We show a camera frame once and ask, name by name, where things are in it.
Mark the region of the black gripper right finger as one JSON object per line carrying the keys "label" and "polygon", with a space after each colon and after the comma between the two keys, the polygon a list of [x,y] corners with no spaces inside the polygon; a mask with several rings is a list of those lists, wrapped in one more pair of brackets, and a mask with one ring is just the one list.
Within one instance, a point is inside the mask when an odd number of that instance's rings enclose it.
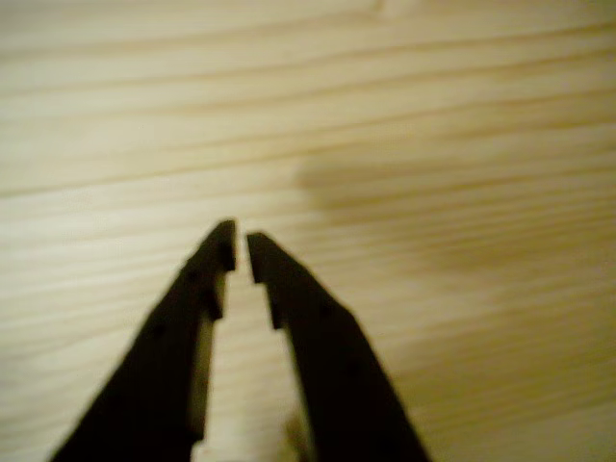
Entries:
{"label": "black gripper right finger", "polygon": [[429,456],[359,323],[268,235],[247,235],[253,279],[284,332],[301,403],[305,461]]}

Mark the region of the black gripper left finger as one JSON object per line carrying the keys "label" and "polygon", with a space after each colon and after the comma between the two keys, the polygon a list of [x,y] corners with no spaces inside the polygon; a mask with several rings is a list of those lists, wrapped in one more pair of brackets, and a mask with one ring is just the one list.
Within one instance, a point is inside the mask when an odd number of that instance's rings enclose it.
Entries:
{"label": "black gripper left finger", "polygon": [[151,310],[55,461],[189,461],[205,434],[215,324],[236,223],[207,235]]}

